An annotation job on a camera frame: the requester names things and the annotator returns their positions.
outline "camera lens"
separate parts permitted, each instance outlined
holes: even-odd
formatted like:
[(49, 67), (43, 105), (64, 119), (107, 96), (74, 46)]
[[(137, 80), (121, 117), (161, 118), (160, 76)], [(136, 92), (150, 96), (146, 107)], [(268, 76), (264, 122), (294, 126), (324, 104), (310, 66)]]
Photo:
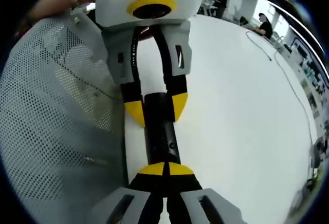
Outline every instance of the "camera lens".
[(137, 8), (133, 16), (147, 20), (151, 18), (160, 18), (171, 12), (171, 8), (163, 4), (149, 4)]

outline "gray mesh cover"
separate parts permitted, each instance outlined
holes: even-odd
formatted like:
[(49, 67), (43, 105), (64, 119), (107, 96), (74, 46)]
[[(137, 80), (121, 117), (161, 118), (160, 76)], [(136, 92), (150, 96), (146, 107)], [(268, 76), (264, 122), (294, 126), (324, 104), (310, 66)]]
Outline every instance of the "gray mesh cover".
[(38, 22), (0, 80), (2, 161), (38, 223), (85, 223), (126, 177), (120, 91), (100, 30), (78, 16)]

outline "window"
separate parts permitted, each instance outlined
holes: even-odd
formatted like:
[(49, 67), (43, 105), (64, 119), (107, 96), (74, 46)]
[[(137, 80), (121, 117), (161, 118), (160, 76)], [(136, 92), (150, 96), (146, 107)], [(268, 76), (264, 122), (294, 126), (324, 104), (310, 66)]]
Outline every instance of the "window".
[(284, 19), (283, 16), (280, 15), (274, 31), (279, 35), (279, 37), (285, 37), (288, 33), (288, 29), (288, 22)]
[(258, 14), (263, 13), (265, 14), (265, 16), (267, 16), (268, 20), (272, 22), (275, 12), (276, 12), (275, 8), (272, 5), (270, 5), (270, 3), (267, 0), (257, 0), (257, 5), (253, 13), (253, 18), (258, 21), (259, 20)]

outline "gray plastic bracket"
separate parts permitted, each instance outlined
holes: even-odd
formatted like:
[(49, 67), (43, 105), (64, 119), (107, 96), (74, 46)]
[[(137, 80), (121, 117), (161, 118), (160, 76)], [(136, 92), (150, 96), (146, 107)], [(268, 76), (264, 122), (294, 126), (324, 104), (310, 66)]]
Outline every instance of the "gray plastic bracket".
[(107, 49), (107, 66), (115, 84), (134, 81), (131, 67), (131, 43), (135, 28), (120, 31), (102, 31)]
[[(171, 56), (173, 76), (190, 73), (192, 61), (192, 49), (189, 45), (190, 28), (189, 20), (181, 24), (164, 24), (161, 26)], [(181, 50), (182, 54), (181, 65), (179, 65), (178, 50)]]
[(213, 189), (183, 192), (181, 196), (189, 212), (192, 224), (209, 224), (207, 215), (200, 203), (204, 197), (210, 200), (224, 224), (246, 224), (242, 220), (240, 209)]
[(121, 224), (138, 224), (142, 210), (151, 193), (119, 188), (97, 203), (89, 216), (90, 224), (107, 224), (109, 218), (116, 214), (125, 197), (133, 198), (123, 215)]

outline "yellow ring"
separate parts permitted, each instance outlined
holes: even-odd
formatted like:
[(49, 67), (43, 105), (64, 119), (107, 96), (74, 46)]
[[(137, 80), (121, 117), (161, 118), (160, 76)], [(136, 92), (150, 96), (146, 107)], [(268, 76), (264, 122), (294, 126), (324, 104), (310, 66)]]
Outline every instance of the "yellow ring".
[(168, 6), (171, 11), (177, 8), (177, 3), (173, 0), (136, 0), (127, 7), (127, 12), (133, 16), (133, 12), (142, 6), (151, 4), (161, 4)]

